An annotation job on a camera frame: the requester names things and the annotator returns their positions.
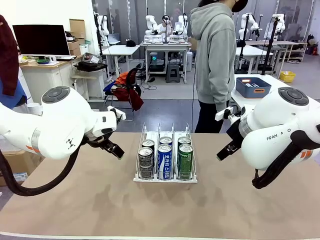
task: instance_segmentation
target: black button pad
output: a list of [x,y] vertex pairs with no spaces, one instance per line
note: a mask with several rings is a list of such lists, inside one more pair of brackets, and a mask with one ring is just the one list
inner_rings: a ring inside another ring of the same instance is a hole
[[309,104],[309,98],[300,90],[292,87],[281,87],[278,92],[284,100],[293,105],[307,106]]
[[42,102],[46,104],[54,104],[64,99],[69,95],[69,93],[70,88],[68,86],[57,86],[43,94]]

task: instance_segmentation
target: white wall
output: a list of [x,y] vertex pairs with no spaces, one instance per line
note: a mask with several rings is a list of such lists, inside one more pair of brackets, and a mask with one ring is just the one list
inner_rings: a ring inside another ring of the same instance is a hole
[[86,39],[91,41],[89,51],[93,54],[99,52],[91,0],[0,0],[0,6],[0,14],[11,27],[23,24],[63,25],[65,31],[70,31],[69,19],[82,19],[85,21]]
[[309,35],[313,35],[317,42],[320,42],[320,0],[314,0],[314,12],[311,20]]

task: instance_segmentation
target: gray plastic bin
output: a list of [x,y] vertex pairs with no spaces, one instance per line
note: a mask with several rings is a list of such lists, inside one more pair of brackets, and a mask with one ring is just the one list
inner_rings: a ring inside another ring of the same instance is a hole
[[258,77],[237,77],[235,89],[246,99],[262,99],[269,94],[271,85]]

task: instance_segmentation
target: yellow bin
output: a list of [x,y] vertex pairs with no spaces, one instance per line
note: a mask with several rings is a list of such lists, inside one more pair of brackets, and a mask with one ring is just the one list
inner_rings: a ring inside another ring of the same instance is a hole
[[296,77],[296,74],[292,71],[282,71],[280,74],[280,80],[285,83],[292,83]]

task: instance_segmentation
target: hood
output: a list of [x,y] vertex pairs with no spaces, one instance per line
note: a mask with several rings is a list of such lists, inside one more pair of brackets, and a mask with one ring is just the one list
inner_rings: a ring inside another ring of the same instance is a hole
[[191,30],[193,37],[196,40],[200,40],[202,33],[211,20],[221,14],[232,18],[231,9],[227,5],[219,2],[211,3],[209,5],[197,7],[191,10]]

